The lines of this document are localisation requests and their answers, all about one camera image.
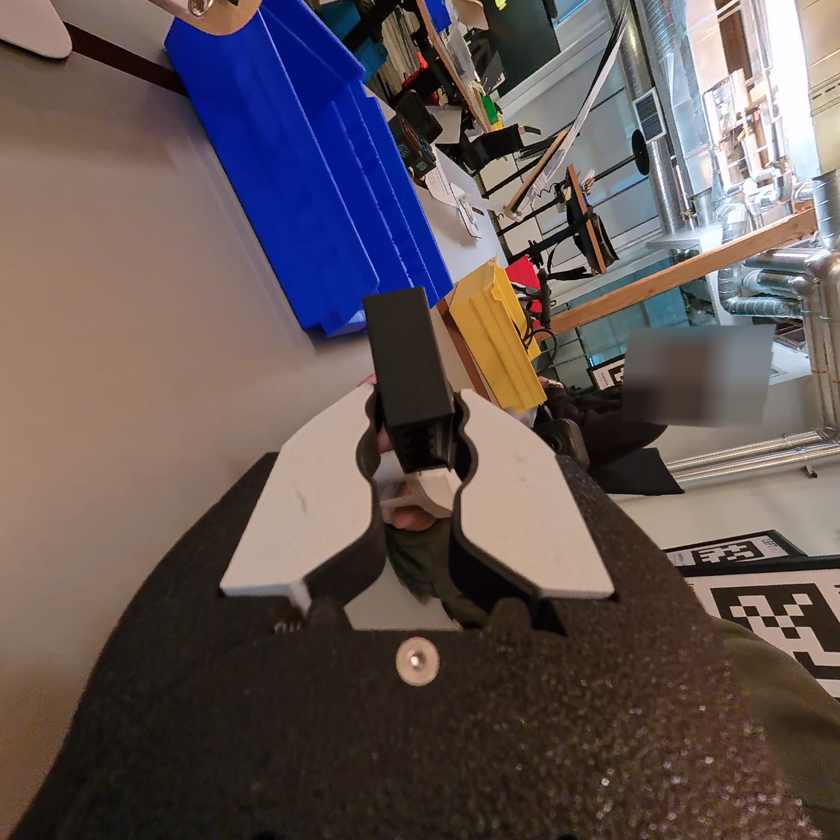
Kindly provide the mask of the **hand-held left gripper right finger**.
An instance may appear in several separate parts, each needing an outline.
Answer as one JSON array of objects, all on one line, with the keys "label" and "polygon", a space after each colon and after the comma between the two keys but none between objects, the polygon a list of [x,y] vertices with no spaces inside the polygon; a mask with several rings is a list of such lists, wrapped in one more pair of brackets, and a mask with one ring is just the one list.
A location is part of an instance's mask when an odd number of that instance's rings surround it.
[{"label": "hand-held left gripper right finger", "polygon": [[550,446],[469,389],[460,410],[452,578],[475,600],[596,599],[615,587]]}]

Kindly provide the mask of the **yellow plastic bin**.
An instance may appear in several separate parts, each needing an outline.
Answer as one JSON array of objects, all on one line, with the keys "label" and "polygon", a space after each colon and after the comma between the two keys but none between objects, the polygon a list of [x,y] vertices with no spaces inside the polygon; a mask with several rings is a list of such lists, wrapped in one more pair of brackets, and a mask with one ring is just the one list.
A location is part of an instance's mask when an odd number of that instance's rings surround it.
[{"label": "yellow plastic bin", "polygon": [[539,346],[526,339],[528,321],[496,257],[455,285],[448,310],[501,409],[525,413],[544,402],[532,364]]}]

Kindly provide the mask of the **black device with green digits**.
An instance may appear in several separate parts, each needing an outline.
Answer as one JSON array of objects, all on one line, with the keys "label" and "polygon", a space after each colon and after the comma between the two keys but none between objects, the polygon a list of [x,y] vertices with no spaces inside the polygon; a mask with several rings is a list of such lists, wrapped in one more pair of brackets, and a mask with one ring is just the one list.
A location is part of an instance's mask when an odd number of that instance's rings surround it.
[{"label": "black device with green digits", "polygon": [[394,111],[386,121],[397,150],[413,180],[423,180],[436,167],[433,143],[443,128],[415,90],[403,90]]}]

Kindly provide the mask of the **small printed marker board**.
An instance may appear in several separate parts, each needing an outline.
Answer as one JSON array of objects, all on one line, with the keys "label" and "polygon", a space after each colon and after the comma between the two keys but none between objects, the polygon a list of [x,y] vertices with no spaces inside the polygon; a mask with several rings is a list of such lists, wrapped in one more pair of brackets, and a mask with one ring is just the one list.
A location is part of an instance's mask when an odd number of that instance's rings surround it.
[{"label": "small printed marker board", "polygon": [[685,544],[663,552],[672,565],[684,571],[807,556],[773,529]]}]

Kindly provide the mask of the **black hanging bag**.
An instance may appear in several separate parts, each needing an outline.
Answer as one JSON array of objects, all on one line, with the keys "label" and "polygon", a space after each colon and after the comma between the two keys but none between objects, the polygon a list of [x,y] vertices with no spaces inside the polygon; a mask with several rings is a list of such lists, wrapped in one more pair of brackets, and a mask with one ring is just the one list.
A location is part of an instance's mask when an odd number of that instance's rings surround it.
[{"label": "black hanging bag", "polygon": [[617,254],[601,218],[590,205],[573,198],[566,205],[567,232],[586,260],[592,274],[602,275],[617,261]]}]

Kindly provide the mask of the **blue plastic storage bin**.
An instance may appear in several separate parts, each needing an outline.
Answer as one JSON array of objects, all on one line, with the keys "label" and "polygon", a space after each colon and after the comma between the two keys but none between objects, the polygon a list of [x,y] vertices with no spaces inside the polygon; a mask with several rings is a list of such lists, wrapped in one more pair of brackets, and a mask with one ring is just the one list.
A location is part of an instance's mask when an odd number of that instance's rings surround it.
[{"label": "blue plastic storage bin", "polygon": [[363,299],[454,283],[362,65],[304,3],[238,31],[175,17],[164,46],[305,330],[365,328]]}]

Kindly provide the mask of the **grey metal pipes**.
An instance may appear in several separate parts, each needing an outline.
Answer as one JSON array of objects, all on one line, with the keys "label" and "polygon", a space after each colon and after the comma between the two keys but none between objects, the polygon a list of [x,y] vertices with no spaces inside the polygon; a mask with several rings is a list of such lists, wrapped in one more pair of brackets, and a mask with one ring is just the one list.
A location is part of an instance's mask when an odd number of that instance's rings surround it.
[{"label": "grey metal pipes", "polygon": [[811,182],[815,241],[749,257],[718,273],[718,299],[732,316],[799,319],[821,425],[839,421],[839,170]]}]

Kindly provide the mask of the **silver ventilation duct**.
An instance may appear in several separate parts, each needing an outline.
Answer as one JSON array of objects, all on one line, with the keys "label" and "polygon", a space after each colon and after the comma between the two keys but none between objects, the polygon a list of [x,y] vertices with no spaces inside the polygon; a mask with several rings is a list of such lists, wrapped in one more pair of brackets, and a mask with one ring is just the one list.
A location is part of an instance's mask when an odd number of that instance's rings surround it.
[{"label": "silver ventilation duct", "polygon": [[641,3],[628,4],[629,12],[619,58],[631,112],[638,129],[644,130],[643,121],[638,115],[637,100],[647,107],[648,112],[656,114],[655,131],[645,141],[650,165],[648,180],[663,233],[673,235],[688,227],[689,205],[679,179],[675,150],[663,109],[664,101],[657,91],[648,60],[640,17]]}]

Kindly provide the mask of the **white rounded plate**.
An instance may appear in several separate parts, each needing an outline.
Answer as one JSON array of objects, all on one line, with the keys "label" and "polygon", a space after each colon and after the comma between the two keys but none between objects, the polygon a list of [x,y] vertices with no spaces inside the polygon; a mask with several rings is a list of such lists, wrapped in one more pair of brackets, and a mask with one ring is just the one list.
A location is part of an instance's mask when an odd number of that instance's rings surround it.
[{"label": "white rounded plate", "polygon": [[64,60],[69,31],[50,1],[1,1],[1,40],[35,56]]}]

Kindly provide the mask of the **wooden beam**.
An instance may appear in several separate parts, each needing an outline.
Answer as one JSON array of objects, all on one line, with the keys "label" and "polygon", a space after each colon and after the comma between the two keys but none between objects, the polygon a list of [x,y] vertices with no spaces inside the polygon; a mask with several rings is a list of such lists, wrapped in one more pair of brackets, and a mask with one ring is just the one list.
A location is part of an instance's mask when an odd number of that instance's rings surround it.
[{"label": "wooden beam", "polygon": [[577,308],[562,312],[552,317],[550,329],[554,333],[566,333],[764,251],[779,249],[802,241],[816,231],[816,211],[811,205],[800,213],[785,217],[725,245],[679,262]]}]

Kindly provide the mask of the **wooden piece with screw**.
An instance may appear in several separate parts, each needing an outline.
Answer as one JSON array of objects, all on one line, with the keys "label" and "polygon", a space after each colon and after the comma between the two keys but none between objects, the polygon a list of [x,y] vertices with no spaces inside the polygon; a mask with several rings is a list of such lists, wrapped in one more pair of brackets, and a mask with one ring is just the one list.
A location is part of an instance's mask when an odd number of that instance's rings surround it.
[{"label": "wooden piece with screw", "polygon": [[150,1],[198,30],[213,36],[232,35],[246,26],[262,1]]}]

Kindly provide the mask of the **black ethernet port box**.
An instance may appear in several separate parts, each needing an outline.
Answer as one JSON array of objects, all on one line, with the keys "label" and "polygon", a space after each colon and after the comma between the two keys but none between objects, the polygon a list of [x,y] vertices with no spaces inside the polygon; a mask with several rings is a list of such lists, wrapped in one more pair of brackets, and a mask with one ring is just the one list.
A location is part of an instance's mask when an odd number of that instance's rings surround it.
[{"label": "black ethernet port box", "polygon": [[425,290],[363,299],[374,363],[377,414],[406,474],[450,468],[455,399],[438,349]]}]

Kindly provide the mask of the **white paper sheet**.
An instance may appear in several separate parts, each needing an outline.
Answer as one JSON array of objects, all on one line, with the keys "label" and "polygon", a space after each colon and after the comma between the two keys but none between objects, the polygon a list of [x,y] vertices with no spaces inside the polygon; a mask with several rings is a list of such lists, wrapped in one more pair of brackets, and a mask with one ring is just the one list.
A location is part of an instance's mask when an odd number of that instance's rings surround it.
[{"label": "white paper sheet", "polygon": [[423,183],[431,197],[454,209],[467,234],[475,239],[482,238],[479,218],[487,218],[491,212],[498,213],[503,207],[473,192],[468,192],[448,172],[444,155],[436,154],[435,165],[425,174]]}]

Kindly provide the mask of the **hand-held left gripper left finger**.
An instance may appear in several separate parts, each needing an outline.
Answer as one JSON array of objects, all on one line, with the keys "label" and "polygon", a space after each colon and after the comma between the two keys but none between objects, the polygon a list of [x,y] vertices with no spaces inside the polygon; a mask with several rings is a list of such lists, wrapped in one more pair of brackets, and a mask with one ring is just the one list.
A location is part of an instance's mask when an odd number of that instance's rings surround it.
[{"label": "hand-held left gripper left finger", "polygon": [[360,385],[282,446],[220,581],[226,596],[284,596],[308,610],[347,606],[385,566],[374,474],[373,385]]}]

